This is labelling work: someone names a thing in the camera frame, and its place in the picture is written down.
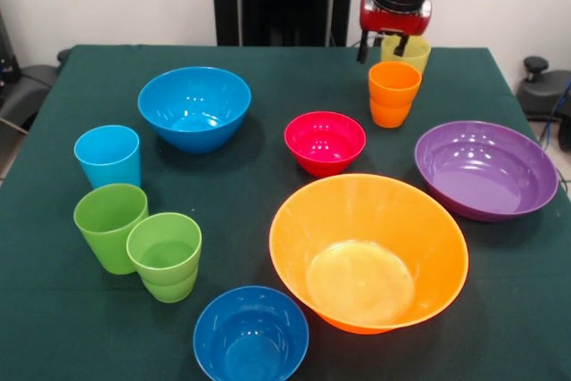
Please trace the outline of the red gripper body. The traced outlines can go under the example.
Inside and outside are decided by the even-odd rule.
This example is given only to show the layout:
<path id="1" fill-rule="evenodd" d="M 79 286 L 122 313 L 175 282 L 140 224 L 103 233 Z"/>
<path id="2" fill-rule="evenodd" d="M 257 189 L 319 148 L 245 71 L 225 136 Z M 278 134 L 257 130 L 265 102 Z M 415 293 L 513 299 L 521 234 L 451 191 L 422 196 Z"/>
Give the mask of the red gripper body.
<path id="1" fill-rule="evenodd" d="M 366 32 L 422 36 L 431 21 L 432 11 L 430 0 L 412 13 L 391 12 L 377 6 L 373 0 L 360 0 L 360 28 Z"/>

